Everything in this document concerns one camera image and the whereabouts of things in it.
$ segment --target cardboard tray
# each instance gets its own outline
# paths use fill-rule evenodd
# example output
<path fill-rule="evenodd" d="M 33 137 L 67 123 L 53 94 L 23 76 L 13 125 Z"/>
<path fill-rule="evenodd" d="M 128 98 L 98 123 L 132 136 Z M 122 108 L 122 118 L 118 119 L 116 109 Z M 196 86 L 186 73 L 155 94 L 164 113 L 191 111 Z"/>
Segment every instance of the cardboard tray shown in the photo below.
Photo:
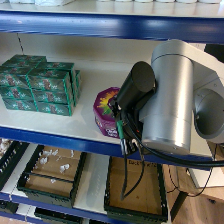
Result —
<path fill-rule="evenodd" d="M 140 173 L 141 162 L 128 160 L 128 186 L 126 192 L 130 190 L 130 187 L 134 186 Z M 162 166 L 160 164 L 146 163 L 142 181 L 138 187 L 121 202 L 120 193 L 123 181 L 124 160 L 111 157 L 104 196 L 104 209 L 107 211 L 107 216 L 109 218 L 139 224 L 167 222 L 168 209 L 166 191 Z"/>
<path fill-rule="evenodd" d="M 0 200 L 0 211 L 15 214 L 19 204 Z"/>
<path fill-rule="evenodd" d="M 6 153 L 0 159 L 0 190 L 11 176 L 17 163 L 26 151 L 29 143 L 14 141 L 9 146 Z"/>
<path fill-rule="evenodd" d="M 17 183 L 17 189 L 19 191 L 23 191 L 31 200 L 72 208 L 74 205 L 76 193 L 78 190 L 79 181 L 82 175 L 86 153 L 81 153 L 80 159 L 77 162 L 77 169 L 73 173 L 73 176 L 72 177 L 70 176 L 70 179 L 68 180 L 68 179 L 64 179 L 63 176 L 62 177 L 60 176 L 59 178 L 55 176 L 49 176 L 51 172 L 48 172 L 47 170 L 49 168 L 47 167 L 48 166 L 47 163 L 46 163 L 46 169 L 43 170 L 45 172 L 44 174 L 38 172 L 38 169 L 35 170 L 37 161 L 42 156 L 42 152 L 44 148 L 49 149 L 54 147 L 45 147 L 43 145 L 37 146 L 34 154 L 32 155 L 30 161 L 27 163 L 26 168 L 23 171 Z M 33 184 L 32 186 L 35 186 L 36 184 L 37 189 L 32 189 L 32 187 L 27 187 L 28 185 L 26 184 L 29 184 L 31 178 L 34 178 L 36 176 L 40 179 L 36 179 L 38 181 L 34 180 L 32 182 Z M 55 185 L 53 186 L 53 192 L 49 190 L 49 187 L 52 187 L 50 186 L 50 184 L 52 184 L 50 183 L 50 179 L 56 180 L 56 182 L 54 183 Z"/>
<path fill-rule="evenodd" d="M 82 218 L 42 208 L 36 208 L 34 215 L 51 224 L 81 224 Z"/>

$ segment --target stack of green boxes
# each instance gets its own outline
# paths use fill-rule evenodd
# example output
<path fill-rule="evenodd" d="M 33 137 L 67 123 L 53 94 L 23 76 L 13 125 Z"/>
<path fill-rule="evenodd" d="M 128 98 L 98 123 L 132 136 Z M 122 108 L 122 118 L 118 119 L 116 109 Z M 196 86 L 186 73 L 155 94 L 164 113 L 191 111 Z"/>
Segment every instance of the stack of green boxes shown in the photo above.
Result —
<path fill-rule="evenodd" d="M 46 62 L 46 57 L 37 62 L 35 57 L 38 56 L 16 55 L 3 64 L 10 65 L 11 70 L 15 70 L 13 81 L 7 78 L 8 75 L 13 76 L 12 71 L 0 67 L 0 94 L 6 108 L 71 116 L 80 96 L 80 71 L 74 70 L 73 63 Z M 21 102 L 10 101 L 15 101 L 16 97 L 19 97 L 23 104 L 29 102 L 29 109 L 26 109 L 27 106 L 22 107 Z"/>
<path fill-rule="evenodd" d="M 27 75 L 40 61 L 46 57 L 15 55 L 0 66 L 0 94 L 7 109 L 37 111 Z"/>

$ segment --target black tray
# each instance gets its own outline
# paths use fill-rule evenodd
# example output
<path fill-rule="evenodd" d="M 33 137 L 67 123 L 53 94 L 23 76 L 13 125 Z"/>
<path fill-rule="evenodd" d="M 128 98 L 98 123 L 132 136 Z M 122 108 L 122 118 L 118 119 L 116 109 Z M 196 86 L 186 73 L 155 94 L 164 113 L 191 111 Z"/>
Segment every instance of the black tray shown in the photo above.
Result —
<path fill-rule="evenodd" d="M 15 214 L 19 204 L 0 200 L 0 211 Z"/>
<path fill-rule="evenodd" d="M 130 210 L 130 209 L 124 209 L 124 208 L 110 206 L 111 166 L 112 166 L 112 157 L 110 157 L 108 174 L 107 174 L 106 190 L 105 190 L 105 196 L 104 196 L 104 209 L 105 209 L 105 211 L 107 211 L 107 216 L 112 219 L 117 219 L 117 220 L 131 222 L 131 223 L 138 223 L 138 224 L 167 222 L 168 209 L 167 209 L 166 191 L 165 191 L 165 186 L 164 186 L 162 166 L 160 164 L 157 164 L 162 215 L 150 214 L 150 213 L 146 213 L 146 212 L 140 212 L 140 211 L 134 211 L 134 210 Z"/>
<path fill-rule="evenodd" d="M 36 208 L 34 215 L 51 224 L 81 224 L 82 218 L 42 208 Z"/>
<path fill-rule="evenodd" d="M 0 190 L 11 176 L 17 163 L 26 151 L 29 143 L 14 141 L 0 159 Z"/>
<path fill-rule="evenodd" d="M 22 175 L 19 178 L 19 181 L 17 183 L 17 189 L 19 191 L 23 191 L 28 196 L 28 198 L 31 200 L 40 201 L 40 202 L 44 202 L 44 203 L 48 203 L 48 204 L 60 205 L 60 206 L 64 206 L 67 208 L 72 208 L 74 205 L 76 193 L 78 190 L 79 181 L 80 181 L 80 178 L 82 175 L 82 170 L 83 170 L 84 163 L 85 163 L 86 153 L 82 152 L 82 154 L 80 156 L 80 160 L 79 160 L 78 167 L 77 167 L 76 174 L 75 174 L 74 181 L 73 181 L 73 187 L 69 194 L 70 196 L 66 197 L 66 196 L 62 196 L 62 195 L 58 195 L 58 194 L 48 193 L 48 192 L 40 191 L 40 190 L 29 189 L 29 188 L 25 187 L 26 182 L 29 179 L 29 176 L 31 174 L 31 171 L 33 170 L 33 167 L 35 166 L 37 160 L 39 159 L 40 154 L 42 153 L 43 149 L 44 149 L 43 145 L 37 146 L 30 161 L 27 163 L 25 170 L 23 171 Z"/>

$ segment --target purple wrapped item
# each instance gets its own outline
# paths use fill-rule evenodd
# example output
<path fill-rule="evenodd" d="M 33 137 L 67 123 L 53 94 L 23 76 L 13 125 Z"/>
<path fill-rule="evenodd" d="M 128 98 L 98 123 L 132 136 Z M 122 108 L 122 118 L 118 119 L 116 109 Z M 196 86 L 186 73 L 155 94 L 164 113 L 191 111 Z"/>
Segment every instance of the purple wrapped item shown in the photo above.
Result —
<path fill-rule="evenodd" d="M 108 106 L 108 101 L 116 96 L 119 90 L 120 88 L 111 87 L 98 93 L 93 105 L 93 111 L 95 114 L 95 121 L 97 126 L 99 127 L 103 135 L 113 138 L 119 138 L 119 136 L 116 130 L 115 120 L 112 117 L 112 111 Z"/>

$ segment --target gray robot arm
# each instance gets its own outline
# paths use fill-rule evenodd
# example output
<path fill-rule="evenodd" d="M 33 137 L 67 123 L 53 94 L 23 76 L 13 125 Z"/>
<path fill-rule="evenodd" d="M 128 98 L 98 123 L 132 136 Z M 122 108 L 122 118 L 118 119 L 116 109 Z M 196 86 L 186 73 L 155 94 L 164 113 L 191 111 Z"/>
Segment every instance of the gray robot arm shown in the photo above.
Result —
<path fill-rule="evenodd" d="M 224 142 L 224 65 L 213 56 L 179 41 L 158 45 L 151 66 L 158 83 L 139 119 L 145 146 L 188 154 L 192 109 L 197 133 Z"/>

